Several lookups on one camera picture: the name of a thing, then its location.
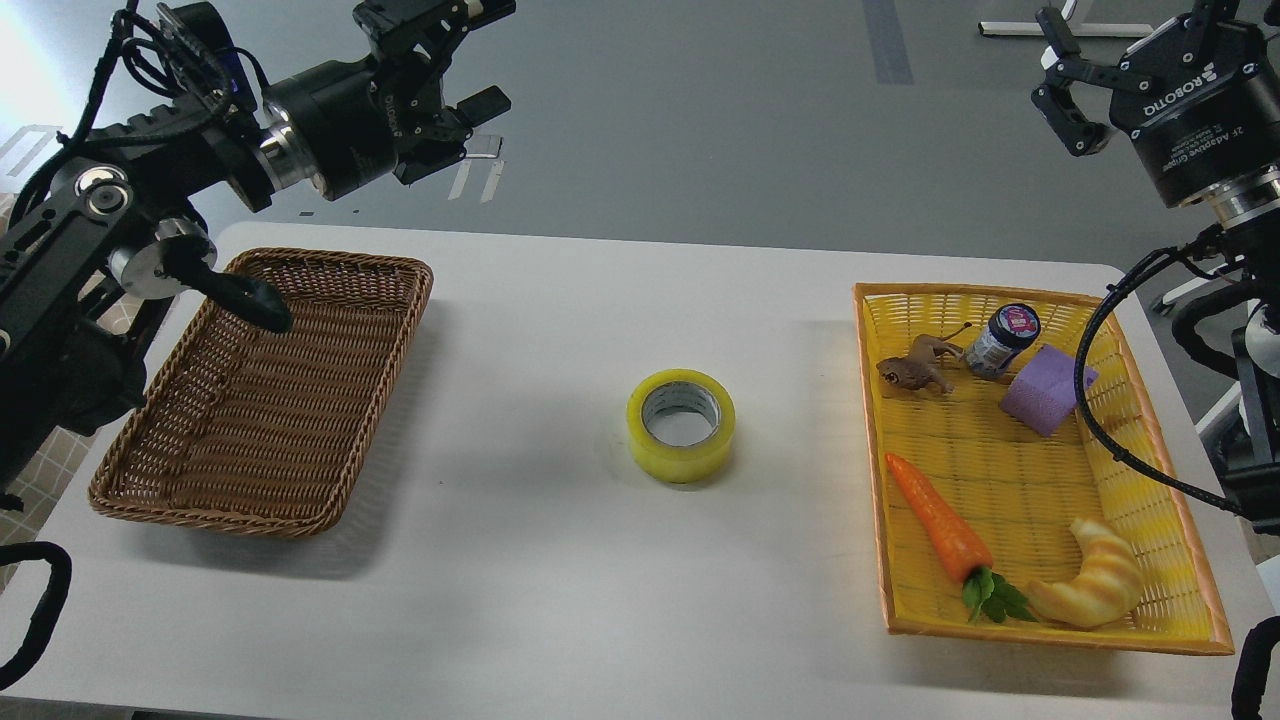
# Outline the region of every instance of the clear packing tape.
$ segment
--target clear packing tape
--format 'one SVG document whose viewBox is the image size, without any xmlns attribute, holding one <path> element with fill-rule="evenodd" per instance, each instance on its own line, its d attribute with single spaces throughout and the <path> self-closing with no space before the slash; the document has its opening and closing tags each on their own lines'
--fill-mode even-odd
<svg viewBox="0 0 1280 720">
<path fill-rule="evenodd" d="M 696 413 L 710 434 L 694 445 L 658 439 L 653 421 L 673 413 Z M 631 456 L 645 473 L 667 483 L 692 483 L 718 470 L 733 441 L 733 401 L 713 378 L 698 370 L 672 369 L 645 378 L 627 401 Z"/>
</svg>

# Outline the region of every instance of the yellow plastic basket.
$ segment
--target yellow plastic basket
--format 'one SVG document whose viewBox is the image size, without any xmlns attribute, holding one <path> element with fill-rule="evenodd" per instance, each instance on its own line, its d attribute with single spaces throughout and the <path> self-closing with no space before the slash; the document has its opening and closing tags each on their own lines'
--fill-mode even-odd
<svg viewBox="0 0 1280 720">
<path fill-rule="evenodd" d="M 960 284 L 854 287 L 888 632 L 1231 655 L 1217 585 L 1181 493 L 1114 461 L 1078 415 L 1051 438 L 1041 437 L 997 406 L 1006 384 L 978 379 L 960 360 L 942 364 L 956 386 L 951 395 L 936 386 L 905 391 L 878 377 L 876 364 L 905 355 L 915 336 L 943 336 L 972 322 L 975 327 L 955 338 L 964 346 L 1009 302 L 1034 307 L 1042 327 L 1036 345 L 1014 360 L 1011 377 L 1043 345 L 1074 355 L 1098 299 Z M 1102 425 L 1134 455 L 1171 473 L 1151 401 L 1114 319 L 1094 340 L 1088 363 L 1100 373 L 1089 407 Z M 1138 607 L 1092 630 L 1014 619 L 970 624 L 960 587 L 943 573 L 924 528 L 890 480 L 884 452 L 908 459 L 929 477 L 991 547 L 996 571 L 1015 585 L 1074 578 L 1080 552 L 1068 529 L 1071 520 L 1105 519 L 1138 556 L 1144 578 Z"/>
</svg>

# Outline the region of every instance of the purple foam block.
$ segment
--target purple foam block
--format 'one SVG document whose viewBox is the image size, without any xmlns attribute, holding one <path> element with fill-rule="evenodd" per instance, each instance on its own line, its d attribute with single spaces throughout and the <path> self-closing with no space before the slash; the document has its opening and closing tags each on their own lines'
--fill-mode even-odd
<svg viewBox="0 0 1280 720">
<path fill-rule="evenodd" d="M 1075 359 L 1061 350 L 1046 345 L 1023 368 L 1009 392 L 1000 401 L 1000 409 L 1030 425 L 1037 433 L 1050 437 L 1062 420 L 1075 409 L 1075 389 L 1071 370 Z M 1098 372 L 1084 369 L 1084 388 L 1088 389 Z"/>
</svg>

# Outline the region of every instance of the brown wicker basket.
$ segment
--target brown wicker basket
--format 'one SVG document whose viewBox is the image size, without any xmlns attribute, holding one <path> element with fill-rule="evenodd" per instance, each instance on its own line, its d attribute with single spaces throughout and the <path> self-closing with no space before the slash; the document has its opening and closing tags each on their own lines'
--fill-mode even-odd
<svg viewBox="0 0 1280 720">
<path fill-rule="evenodd" d="M 228 272 L 274 284 L 276 336 L 206 301 L 88 496 L 111 518 L 306 537 L 342 516 L 431 291 L 407 258 L 293 249 Z"/>
</svg>

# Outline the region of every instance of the orange carrot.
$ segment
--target orange carrot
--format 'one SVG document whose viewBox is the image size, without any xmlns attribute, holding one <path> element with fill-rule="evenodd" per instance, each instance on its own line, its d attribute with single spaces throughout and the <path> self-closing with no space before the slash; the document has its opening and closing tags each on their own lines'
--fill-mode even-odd
<svg viewBox="0 0 1280 720">
<path fill-rule="evenodd" d="M 952 580 L 963 583 L 974 570 L 995 564 L 987 543 L 942 500 L 924 473 L 892 452 L 884 454 L 884 461 Z"/>
</svg>

